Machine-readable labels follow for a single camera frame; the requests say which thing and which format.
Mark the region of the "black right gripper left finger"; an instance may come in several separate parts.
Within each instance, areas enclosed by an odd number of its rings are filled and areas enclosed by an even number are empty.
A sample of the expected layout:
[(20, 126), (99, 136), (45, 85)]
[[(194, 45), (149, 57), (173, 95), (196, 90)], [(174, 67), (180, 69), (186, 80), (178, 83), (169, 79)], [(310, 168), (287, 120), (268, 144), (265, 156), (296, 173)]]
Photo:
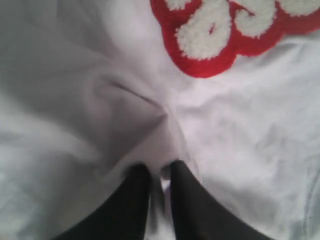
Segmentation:
[(56, 240), (143, 240), (152, 177), (144, 164), (133, 166), (115, 192), (93, 213)]

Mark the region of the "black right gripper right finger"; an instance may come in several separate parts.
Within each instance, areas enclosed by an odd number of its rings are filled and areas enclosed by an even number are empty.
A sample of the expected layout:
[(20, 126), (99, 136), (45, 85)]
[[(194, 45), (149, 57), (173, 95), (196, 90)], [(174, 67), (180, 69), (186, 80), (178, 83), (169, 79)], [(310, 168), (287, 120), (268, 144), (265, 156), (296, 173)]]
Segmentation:
[(171, 211), (178, 240), (256, 240), (258, 232), (219, 204), (183, 161), (170, 164)]

